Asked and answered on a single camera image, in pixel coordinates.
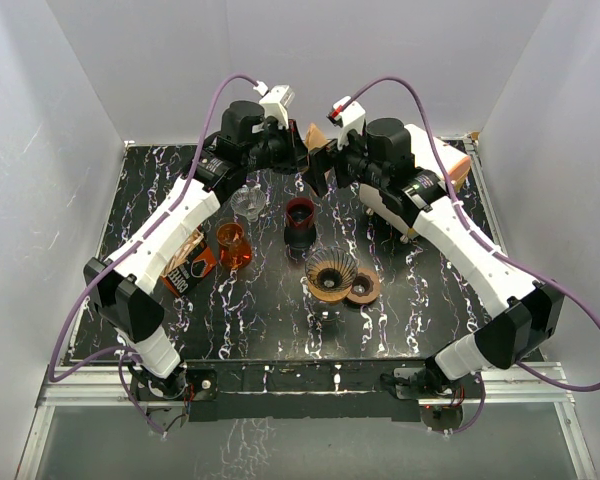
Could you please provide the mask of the red black dripper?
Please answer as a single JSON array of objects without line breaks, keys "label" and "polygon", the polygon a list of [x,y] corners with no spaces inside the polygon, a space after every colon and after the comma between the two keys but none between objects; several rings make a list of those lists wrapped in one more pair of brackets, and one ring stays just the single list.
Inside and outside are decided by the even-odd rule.
[{"label": "red black dripper", "polygon": [[314,203],[308,197],[296,197],[285,210],[284,241],[292,249],[308,249],[317,238]]}]

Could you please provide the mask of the orange glass carafe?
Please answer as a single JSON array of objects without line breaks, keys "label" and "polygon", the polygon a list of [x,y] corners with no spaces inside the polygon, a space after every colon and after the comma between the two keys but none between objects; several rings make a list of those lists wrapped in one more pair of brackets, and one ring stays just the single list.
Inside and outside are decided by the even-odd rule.
[{"label": "orange glass carafe", "polygon": [[251,246],[243,227],[234,222],[221,225],[216,232],[220,263],[229,269],[246,267],[252,259]]}]

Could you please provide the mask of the orange coffee filter box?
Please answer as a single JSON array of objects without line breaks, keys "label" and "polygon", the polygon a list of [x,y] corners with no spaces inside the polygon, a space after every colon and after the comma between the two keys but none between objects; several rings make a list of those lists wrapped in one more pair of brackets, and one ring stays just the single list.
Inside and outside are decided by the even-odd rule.
[{"label": "orange coffee filter box", "polygon": [[207,236],[196,229],[165,266],[161,279],[176,297],[187,295],[216,267],[217,260]]}]

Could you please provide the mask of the brown paper coffee filter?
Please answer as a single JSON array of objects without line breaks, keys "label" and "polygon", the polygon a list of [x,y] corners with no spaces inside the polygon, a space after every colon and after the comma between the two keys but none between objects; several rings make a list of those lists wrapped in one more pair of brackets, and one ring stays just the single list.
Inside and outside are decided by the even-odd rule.
[{"label": "brown paper coffee filter", "polygon": [[327,145],[329,140],[325,134],[318,128],[315,123],[310,123],[306,135],[304,137],[304,143],[308,151],[314,149],[321,149]]}]

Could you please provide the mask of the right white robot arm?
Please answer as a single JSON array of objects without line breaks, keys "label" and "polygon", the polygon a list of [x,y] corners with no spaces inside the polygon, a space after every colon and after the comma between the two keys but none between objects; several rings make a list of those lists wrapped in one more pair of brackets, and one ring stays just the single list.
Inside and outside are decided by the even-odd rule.
[{"label": "right white robot arm", "polygon": [[490,316],[485,326],[427,358],[408,386],[449,396],[466,375],[508,369],[555,333],[563,294],[549,281],[507,264],[501,249],[466,216],[456,186],[470,162],[447,166],[443,141],[396,118],[380,118],[354,120],[332,140],[310,126],[305,144],[303,177],[316,194],[325,194],[329,171],[341,187],[358,183],[373,190],[374,210],[434,245]]}]

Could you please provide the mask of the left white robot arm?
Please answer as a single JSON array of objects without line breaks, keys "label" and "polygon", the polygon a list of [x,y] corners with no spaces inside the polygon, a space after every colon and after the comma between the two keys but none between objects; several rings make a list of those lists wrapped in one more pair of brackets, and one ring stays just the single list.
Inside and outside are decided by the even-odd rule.
[{"label": "left white robot arm", "polygon": [[295,174],[306,156],[287,101],[271,94],[259,102],[234,101],[213,142],[197,146],[190,166],[130,240],[106,260],[85,265],[97,313],[133,349],[141,383],[157,395],[177,398],[187,383],[184,361],[162,325],[164,309],[151,296],[165,267],[248,174],[262,169]]}]

